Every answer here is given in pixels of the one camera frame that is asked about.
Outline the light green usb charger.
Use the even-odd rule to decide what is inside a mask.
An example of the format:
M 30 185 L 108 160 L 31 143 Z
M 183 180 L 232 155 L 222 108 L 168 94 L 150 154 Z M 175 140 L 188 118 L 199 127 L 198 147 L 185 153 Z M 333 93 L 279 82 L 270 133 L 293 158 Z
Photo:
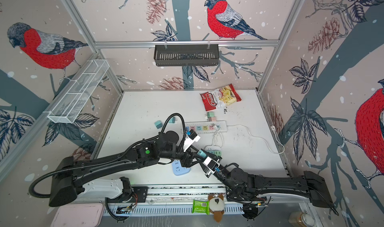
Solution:
M 216 156 L 222 156 L 222 152 L 220 150 L 214 150 L 214 154 Z

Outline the white long power strip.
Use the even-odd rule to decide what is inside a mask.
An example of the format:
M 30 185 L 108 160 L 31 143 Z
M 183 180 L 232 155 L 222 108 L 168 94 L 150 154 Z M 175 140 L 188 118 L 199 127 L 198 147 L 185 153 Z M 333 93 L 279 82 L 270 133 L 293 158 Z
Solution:
M 193 130 L 197 134 L 228 131 L 228 126 L 225 121 L 186 122 L 185 127 L 187 131 Z

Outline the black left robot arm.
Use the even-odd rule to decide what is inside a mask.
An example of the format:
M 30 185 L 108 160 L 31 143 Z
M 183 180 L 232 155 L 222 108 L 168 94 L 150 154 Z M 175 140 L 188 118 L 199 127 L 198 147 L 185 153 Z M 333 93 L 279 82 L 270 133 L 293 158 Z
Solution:
M 75 161 L 73 156 L 66 157 L 55 171 L 33 181 L 29 194 L 49 199 L 50 207 L 60 207 L 75 201 L 79 194 L 85 192 L 84 185 L 89 182 L 118 172 L 156 165 L 162 158 L 179 160 L 183 167 L 191 167 L 197 155 L 189 149 L 199 140 L 199 136 L 184 124 L 183 121 L 182 138 L 162 127 L 156 136 L 139 140 L 118 154 L 79 161 Z

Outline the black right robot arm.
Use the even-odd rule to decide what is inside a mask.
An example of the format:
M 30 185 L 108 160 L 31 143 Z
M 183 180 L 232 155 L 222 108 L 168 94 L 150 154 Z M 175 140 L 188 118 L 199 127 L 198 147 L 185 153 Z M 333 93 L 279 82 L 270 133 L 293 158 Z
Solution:
M 262 195 L 283 194 L 307 198 L 318 208 L 334 206 L 325 179 L 310 171 L 298 177 L 270 178 L 248 174 L 238 167 L 228 171 L 220 166 L 213 175 L 226 186 L 229 201 L 249 204 L 260 201 Z

